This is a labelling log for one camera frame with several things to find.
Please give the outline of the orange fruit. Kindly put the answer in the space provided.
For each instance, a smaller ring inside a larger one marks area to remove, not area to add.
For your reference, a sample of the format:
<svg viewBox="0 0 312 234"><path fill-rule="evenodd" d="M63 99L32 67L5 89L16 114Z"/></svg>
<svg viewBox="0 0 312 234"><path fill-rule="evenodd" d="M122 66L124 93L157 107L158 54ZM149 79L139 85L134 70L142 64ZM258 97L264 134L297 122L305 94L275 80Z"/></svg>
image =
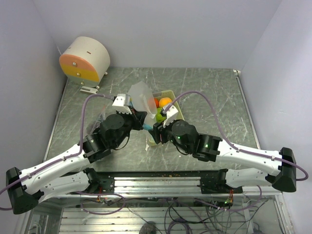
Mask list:
<svg viewBox="0 0 312 234"><path fill-rule="evenodd" d="M155 102L156 108L159 108L159 101L157 98L154 98L154 102Z"/></svg>

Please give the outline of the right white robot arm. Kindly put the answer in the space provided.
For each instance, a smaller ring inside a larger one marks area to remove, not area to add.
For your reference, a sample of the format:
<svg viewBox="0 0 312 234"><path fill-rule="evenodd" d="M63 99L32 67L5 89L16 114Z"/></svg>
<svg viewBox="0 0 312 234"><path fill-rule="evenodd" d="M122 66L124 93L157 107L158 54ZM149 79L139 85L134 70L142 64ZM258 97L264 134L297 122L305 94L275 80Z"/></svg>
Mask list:
<svg viewBox="0 0 312 234"><path fill-rule="evenodd" d="M233 162L247 169L221 170L215 180L216 189L225 193L230 188L269 185L281 192L296 191L296 167L292 149L265 151L226 142L208 134L200 134L196 127L184 120L169 125L155 123L149 134L155 143L171 142L184 155L204 162Z"/></svg>

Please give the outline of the green apple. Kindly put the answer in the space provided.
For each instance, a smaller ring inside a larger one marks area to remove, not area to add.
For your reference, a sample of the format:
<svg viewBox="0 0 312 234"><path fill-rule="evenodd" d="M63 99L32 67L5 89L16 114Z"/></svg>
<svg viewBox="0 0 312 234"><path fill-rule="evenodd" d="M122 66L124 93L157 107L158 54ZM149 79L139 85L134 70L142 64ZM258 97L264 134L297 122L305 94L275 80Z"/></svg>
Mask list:
<svg viewBox="0 0 312 234"><path fill-rule="evenodd" d="M162 108L157 108L157 114L156 114L156 122L160 123L163 122L166 119L166 116L163 116L161 114Z"/></svg>

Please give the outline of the white corner clip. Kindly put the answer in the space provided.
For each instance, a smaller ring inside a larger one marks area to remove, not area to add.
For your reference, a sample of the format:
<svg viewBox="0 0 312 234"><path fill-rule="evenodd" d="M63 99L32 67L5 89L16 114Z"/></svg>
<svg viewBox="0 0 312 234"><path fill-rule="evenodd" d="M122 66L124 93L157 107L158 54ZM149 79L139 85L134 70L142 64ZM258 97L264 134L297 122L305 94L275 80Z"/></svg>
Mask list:
<svg viewBox="0 0 312 234"><path fill-rule="evenodd" d="M239 70L233 69L233 72L236 73L238 76L241 74L241 71L239 71Z"/></svg>

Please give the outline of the aluminium rail frame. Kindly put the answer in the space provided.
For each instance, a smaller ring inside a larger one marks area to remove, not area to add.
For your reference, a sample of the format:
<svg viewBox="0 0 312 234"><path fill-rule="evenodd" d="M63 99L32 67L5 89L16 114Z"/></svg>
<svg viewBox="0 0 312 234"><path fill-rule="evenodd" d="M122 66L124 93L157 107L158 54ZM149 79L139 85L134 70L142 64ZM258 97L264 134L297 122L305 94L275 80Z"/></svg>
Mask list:
<svg viewBox="0 0 312 234"><path fill-rule="evenodd" d="M283 194L229 188L221 170L96 172L99 187L52 197L26 216L24 234L292 234Z"/></svg>

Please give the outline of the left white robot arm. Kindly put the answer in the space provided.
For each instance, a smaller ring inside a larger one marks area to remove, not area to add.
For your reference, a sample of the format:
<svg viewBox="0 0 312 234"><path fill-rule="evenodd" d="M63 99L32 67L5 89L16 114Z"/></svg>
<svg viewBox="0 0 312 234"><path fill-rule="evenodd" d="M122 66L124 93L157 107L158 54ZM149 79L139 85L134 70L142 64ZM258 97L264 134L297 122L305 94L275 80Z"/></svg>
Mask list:
<svg viewBox="0 0 312 234"><path fill-rule="evenodd" d="M143 130L146 116L146 112L134 109L127 114L116 112L66 152L28 169L7 170L4 189L8 192L10 210L19 215L60 194L95 193L99 180L88 165L119 150L132 130Z"/></svg>

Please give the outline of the small silver metal bracket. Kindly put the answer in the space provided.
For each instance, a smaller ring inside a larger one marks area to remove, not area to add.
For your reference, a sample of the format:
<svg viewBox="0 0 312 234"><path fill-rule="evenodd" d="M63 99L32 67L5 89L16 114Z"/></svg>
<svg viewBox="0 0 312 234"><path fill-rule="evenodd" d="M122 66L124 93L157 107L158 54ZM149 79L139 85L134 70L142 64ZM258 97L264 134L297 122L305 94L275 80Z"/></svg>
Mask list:
<svg viewBox="0 0 312 234"><path fill-rule="evenodd" d="M82 86L79 91L81 93L89 94L89 95L98 94L97 88L91 88L91 87L87 87L87 86Z"/></svg>

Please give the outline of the cylindrical drawer box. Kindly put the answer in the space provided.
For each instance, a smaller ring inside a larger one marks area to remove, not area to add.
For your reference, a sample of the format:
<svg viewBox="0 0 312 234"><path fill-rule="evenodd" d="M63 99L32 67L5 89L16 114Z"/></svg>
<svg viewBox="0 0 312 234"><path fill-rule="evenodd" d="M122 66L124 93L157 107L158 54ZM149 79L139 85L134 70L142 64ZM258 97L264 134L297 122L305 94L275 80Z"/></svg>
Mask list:
<svg viewBox="0 0 312 234"><path fill-rule="evenodd" d="M95 88L107 74L111 60L105 46L90 37L77 37L59 57L64 74L74 83Z"/></svg>

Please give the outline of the blue-zipper clear bag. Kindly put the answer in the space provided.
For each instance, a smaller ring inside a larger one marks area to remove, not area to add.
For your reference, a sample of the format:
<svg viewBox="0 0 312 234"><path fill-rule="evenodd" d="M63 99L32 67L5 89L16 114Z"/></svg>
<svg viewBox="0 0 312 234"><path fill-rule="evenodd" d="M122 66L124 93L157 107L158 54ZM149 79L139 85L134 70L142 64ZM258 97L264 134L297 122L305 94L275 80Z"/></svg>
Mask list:
<svg viewBox="0 0 312 234"><path fill-rule="evenodd" d="M151 89L146 83L140 81L131 86L128 91L132 105L136 111L146 112L144 119L144 130L151 130L156 123L157 108Z"/></svg>

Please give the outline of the red-zipper clear bag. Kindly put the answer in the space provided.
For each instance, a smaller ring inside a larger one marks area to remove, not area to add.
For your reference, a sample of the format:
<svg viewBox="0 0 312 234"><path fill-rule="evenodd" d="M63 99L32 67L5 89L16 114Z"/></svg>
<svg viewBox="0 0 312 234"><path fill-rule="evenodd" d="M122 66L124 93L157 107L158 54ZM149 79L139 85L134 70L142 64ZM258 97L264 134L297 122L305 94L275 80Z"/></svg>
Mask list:
<svg viewBox="0 0 312 234"><path fill-rule="evenodd" d="M102 110L100 111L97 119L90 123L86 128L86 133L91 134L93 131L100 126L100 123L104 121L105 119L105 113L106 113L106 106L103 106Z"/></svg>

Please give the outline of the yellow-green perforated plastic basket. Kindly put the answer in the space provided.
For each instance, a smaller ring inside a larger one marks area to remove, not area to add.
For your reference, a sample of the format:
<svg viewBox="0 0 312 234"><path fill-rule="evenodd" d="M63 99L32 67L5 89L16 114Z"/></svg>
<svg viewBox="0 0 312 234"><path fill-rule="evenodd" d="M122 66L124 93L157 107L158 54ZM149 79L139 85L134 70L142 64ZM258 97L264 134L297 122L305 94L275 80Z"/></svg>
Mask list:
<svg viewBox="0 0 312 234"><path fill-rule="evenodd" d="M157 100L161 100L162 98L170 98L171 100L174 100L176 98L174 92L172 90L165 90L165 91L159 91L159 92L153 92L153 97L156 98ZM174 103L174 106L177 108L178 110L178 115L176 117L176 119L182 119L185 120L181 108L178 104L178 102L176 101ZM147 135L146 136L146 141L147 141L147 145L153 147L156 146L155 141L152 139L151 135Z"/></svg>

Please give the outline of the yellow-orange peach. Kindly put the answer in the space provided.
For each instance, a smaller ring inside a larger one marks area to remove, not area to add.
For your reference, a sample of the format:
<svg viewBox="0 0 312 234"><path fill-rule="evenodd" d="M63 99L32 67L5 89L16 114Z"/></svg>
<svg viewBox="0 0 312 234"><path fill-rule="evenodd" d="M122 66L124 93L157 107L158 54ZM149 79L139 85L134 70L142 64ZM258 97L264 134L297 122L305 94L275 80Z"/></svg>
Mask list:
<svg viewBox="0 0 312 234"><path fill-rule="evenodd" d="M171 102L172 102L172 100L169 97L163 97L158 101L159 108L163 108Z"/></svg>

